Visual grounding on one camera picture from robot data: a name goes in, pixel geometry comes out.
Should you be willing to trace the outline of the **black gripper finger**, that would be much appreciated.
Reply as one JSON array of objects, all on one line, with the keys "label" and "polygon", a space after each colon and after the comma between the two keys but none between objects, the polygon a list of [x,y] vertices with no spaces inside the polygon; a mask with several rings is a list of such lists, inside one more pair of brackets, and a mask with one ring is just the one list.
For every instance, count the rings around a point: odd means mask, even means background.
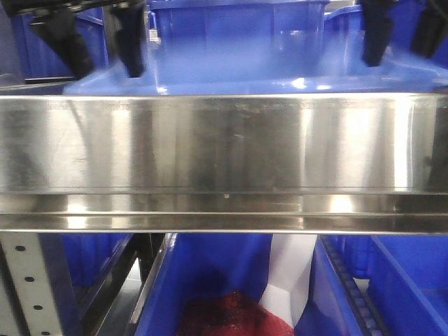
[{"label": "black gripper finger", "polygon": [[362,59],[369,67],[378,67],[382,62],[391,34],[393,21],[389,11],[395,1],[361,1],[365,30]]},{"label": "black gripper finger", "polygon": [[68,8],[34,16],[30,27],[67,65],[76,79],[82,79],[94,70],[85,39],[78,33],[76,16]]},{"label": "black gripper finger", "polygon": [[410,50],[422,57],[431,58],[447,37],[447,1],[425,1],[419,15]]},{"label": "black gripper finger", "polygon": [[111,13],[118,20],[115,42],[118,56],[130,78],[144,72],[141,42],[144,32],[144,2],[122,2],[113,6]]}]

